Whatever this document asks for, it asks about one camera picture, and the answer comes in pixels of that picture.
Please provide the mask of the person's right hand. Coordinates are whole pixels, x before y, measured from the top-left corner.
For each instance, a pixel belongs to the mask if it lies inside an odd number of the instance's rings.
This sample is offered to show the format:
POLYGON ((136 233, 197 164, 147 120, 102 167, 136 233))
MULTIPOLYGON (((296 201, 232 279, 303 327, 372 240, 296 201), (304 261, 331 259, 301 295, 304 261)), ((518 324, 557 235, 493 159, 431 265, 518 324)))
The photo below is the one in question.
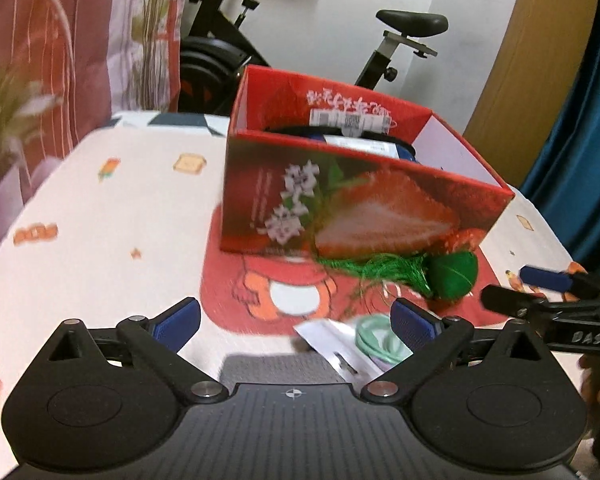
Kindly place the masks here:
POLYGON ((588 408, 585 439, 595 437, 600 428, 600 354, 584 354, 579 359, 582 370, 581 396, 588 408))

